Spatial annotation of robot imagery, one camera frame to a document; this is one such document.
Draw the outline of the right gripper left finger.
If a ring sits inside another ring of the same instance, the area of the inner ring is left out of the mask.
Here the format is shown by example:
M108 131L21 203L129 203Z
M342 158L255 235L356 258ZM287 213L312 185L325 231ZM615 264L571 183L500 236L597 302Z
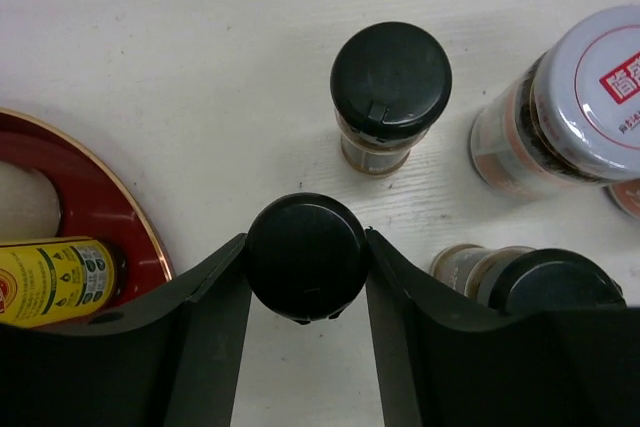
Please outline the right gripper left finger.
M94 318L1 329L5 426L227 426L251 291L243 235Z

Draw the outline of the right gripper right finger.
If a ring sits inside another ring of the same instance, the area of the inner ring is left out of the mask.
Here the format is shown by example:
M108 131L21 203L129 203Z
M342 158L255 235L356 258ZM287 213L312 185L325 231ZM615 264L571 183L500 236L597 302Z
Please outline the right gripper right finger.
M635 308L503 315L366 233L367 303L388 426L635 426Z

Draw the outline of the black-cap spice bottle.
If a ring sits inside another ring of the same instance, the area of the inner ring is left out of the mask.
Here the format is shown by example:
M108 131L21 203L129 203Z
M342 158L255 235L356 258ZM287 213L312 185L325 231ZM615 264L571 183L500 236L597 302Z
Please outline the black-cap spice bottle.
M367 240L356 216L326 195L298 192L264 208L245 243L246 277L274 313L301 325L335 319L367 275Z
M429 274L505 314L627 307L622 289L602 268L564 249L459 244L441 251Z
M340 49L330 94L346 162L372 177L396 172L443 114L453 76L442 45L426 30L387 21Z

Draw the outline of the yellow-label beige-cap spice bottle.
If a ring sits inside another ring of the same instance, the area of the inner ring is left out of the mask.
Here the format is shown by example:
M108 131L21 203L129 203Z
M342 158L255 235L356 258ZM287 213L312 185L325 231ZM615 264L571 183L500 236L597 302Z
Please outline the yellow-label beige-cap spice bottle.
M66 237L1 244L1 322L37 328L90 316L117 298L127 260L112 243Z

